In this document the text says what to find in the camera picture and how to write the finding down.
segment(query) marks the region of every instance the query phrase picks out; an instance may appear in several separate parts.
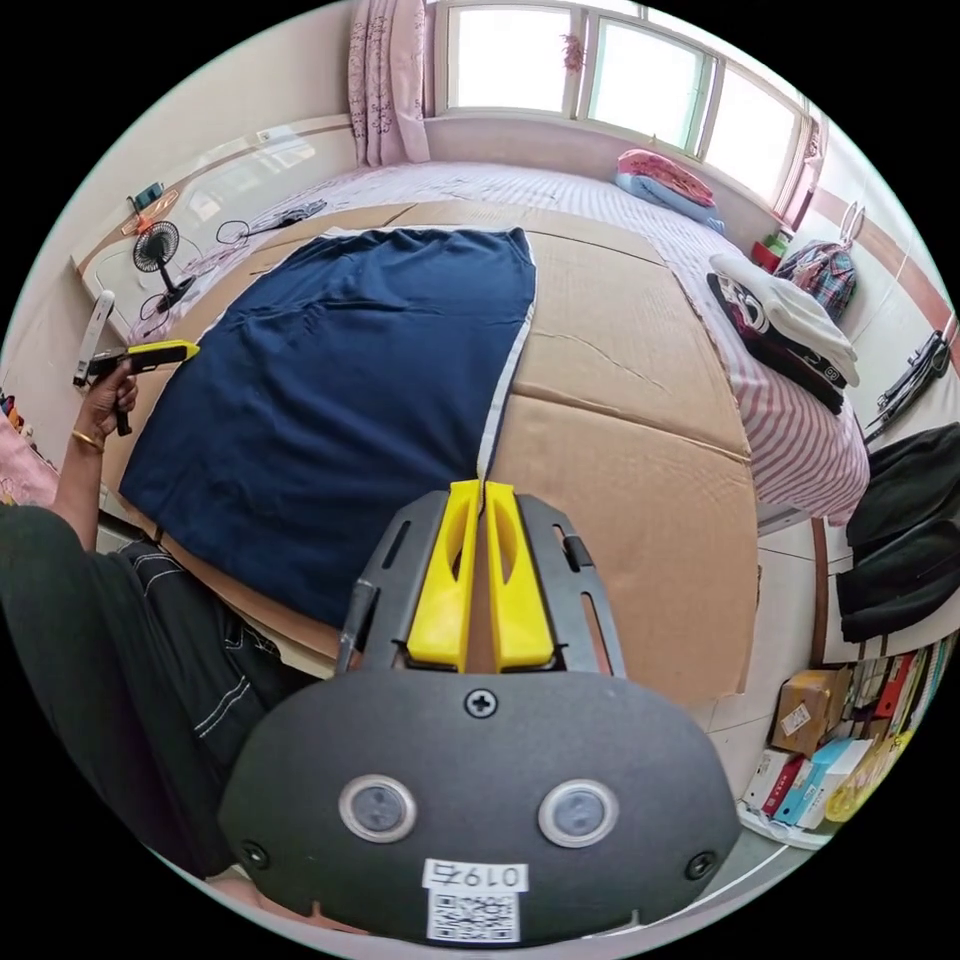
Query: qr code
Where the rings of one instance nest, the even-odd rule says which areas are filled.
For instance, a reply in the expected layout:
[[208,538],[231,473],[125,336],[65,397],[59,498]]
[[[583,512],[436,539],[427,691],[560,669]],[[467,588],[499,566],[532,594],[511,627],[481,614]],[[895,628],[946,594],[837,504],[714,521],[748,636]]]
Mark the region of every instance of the qr code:
[[430,891],[430,940],[447,943],[517,943],[520,940],[515,893],[470,895]]

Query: blue pillow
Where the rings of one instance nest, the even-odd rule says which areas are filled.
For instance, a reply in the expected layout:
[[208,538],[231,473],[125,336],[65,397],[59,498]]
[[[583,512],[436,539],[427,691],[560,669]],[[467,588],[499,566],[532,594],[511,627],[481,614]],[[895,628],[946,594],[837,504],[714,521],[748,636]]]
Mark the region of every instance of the blue pillow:
[[635,173],[618,173],[614,182],[621,190],[626,190],[638,200],[646,200],[647,203],[683,214],[697,223],[710,227],[711,230],[716,230],[721,235],[726,229],[723,221],[717,216],[717,208],[714,204],[705,207],[694,203],[676,190],[671,190],[670,187],[654,180],[653,177],[644,177]]

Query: pink pillow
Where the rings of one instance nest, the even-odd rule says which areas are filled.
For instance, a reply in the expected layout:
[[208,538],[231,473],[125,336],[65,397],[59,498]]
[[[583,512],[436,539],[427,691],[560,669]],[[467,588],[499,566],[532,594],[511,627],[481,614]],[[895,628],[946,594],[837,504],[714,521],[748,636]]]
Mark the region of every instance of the pink pillow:
[[669,157],[650,150],[628,150],[617,160],[617,172],[639,177],[650,177],[665,187],[670,187],[694,203],[709,207],[713,204],[713,191],[689,170]]

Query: person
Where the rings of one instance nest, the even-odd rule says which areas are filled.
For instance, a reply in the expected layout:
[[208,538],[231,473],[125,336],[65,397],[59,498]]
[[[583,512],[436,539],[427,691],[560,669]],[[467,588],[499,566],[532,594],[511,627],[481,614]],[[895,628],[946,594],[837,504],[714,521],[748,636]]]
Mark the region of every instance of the person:
[[[52,505],[0,505],[0,610],[47,720],[123,824],[224,893],[304,920],[233,872],[217,811],[249,732],[322,681],[146,537],[96,552],[104,446],[136,398],[129,364],[94,384]],[[350,929],[319,908],[310,922]]]

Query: small fan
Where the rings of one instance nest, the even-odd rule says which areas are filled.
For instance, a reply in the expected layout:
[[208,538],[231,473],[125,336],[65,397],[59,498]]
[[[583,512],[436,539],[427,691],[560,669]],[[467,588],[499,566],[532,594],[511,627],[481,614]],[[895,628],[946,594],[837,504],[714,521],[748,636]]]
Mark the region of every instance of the small fan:
[[167,292],[161,294],[157,301],[157,313],[166,313],[174,304],[179,303],[196,280],[196,277],[187,277],[175,284],[170,279],[167,264],[173,259],[178,246],[180,231],[169,220],[158,220],[137,237],[133,247],[134,266],[142,273],[156,273],[159,270],[163,277]]

